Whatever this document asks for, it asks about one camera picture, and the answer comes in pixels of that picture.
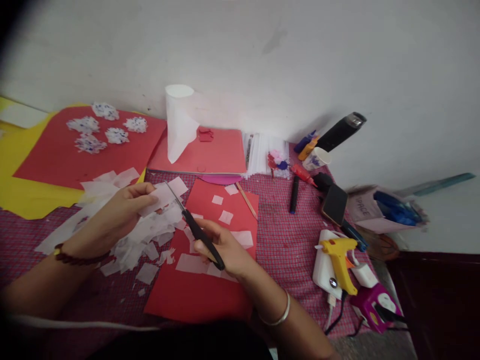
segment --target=paper cup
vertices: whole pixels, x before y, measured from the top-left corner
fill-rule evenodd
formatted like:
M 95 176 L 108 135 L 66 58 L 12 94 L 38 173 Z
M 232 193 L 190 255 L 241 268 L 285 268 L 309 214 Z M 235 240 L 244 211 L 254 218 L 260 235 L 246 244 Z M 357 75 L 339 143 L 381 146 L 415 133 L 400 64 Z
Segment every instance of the paper cup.
M 312 171 L 322 167 L 323 165 L 328 165 L 331 162 L 332 156 L 330 153 L 326 152 L 320 147 L 316 147 L 301 164 L 306 170 Z

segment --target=wooden stick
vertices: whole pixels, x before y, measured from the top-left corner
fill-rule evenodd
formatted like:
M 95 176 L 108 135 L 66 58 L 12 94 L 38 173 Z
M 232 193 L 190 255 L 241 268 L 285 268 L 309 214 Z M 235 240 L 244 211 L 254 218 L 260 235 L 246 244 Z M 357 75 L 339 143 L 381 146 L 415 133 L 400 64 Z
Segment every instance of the wooden stick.
M 259 218 L 257 217 L 257 213 L 255 212 L 254 208 L 252 207 L 252 204 L 250 203 L 247 195 L 245 195 L 244 193 L 244 190 L 242 189 L 242 187 L 240 186 L 240 184 L 238 182 L 236 182 L 236 186 L 238 188 L 238 190 L 240 190 L 240 194 L 243 196 L 243 198 L 245 199 L 245 202 L 246 204 L 248 205 L 248 208 L 250 209 L 251 211 L 251 214 L 253 215 L 253 217 L 255 218 L 255 220 L 259 220 Z

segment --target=mobile phone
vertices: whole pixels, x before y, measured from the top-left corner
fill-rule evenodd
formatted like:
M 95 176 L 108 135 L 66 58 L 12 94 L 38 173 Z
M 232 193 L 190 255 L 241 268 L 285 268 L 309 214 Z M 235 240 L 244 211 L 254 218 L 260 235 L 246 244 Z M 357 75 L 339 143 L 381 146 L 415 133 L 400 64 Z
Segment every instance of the mobile phone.
M 332 184 L 326 193 L 321 205 L 321 213 L 333 221 L 337 226 L 344 223 L 345 208 L 347 207 L 348 194 L 339 186 Z

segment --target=black scissor handle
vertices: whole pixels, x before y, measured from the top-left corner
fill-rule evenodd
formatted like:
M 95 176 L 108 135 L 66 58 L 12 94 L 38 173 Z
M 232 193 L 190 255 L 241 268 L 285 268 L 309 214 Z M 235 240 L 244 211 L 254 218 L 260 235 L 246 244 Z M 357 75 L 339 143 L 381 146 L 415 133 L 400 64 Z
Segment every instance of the black scissor handle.
M 224 261 L 220 256 L 219 252 L 217 251 L 217 248 L 215 247 L 212 240 L 207 236 L 205 231 L 203 231 L 202 228 L 197 224 L 197 222 L 195 221 L 190 211 L 185 209 L 181 213 L 185 218 L 186 223 L 190 227 L 191 233 L 193 234 L 195 239 L 201 240 L 201 242 L 205 244 L 206 248 L 211 252 L 213 257 L 215 258 L 215 261 L 212 261 L 212 260 L 210 261 L 213 262 L 213 264 L 216 266 L 218 270 L 220 271 L 224 270 L 225 269 Z

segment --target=yellow glue gun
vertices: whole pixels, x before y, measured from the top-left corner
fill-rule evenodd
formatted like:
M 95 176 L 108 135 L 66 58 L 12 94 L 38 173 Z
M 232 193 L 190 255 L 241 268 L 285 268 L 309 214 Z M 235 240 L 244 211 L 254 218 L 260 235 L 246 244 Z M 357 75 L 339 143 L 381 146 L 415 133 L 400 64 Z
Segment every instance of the yellow glue gun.
M 357 240 L 350 238 L 336 238 L 331 240 L 320 241 L 323 245 L 322 251 L 330 255 L 333 270 L 340 287 L 349 295 L 357 295 L 357 288 L 350 279 L 347 269 L 346 256 L 349 250 L 357 247 Z

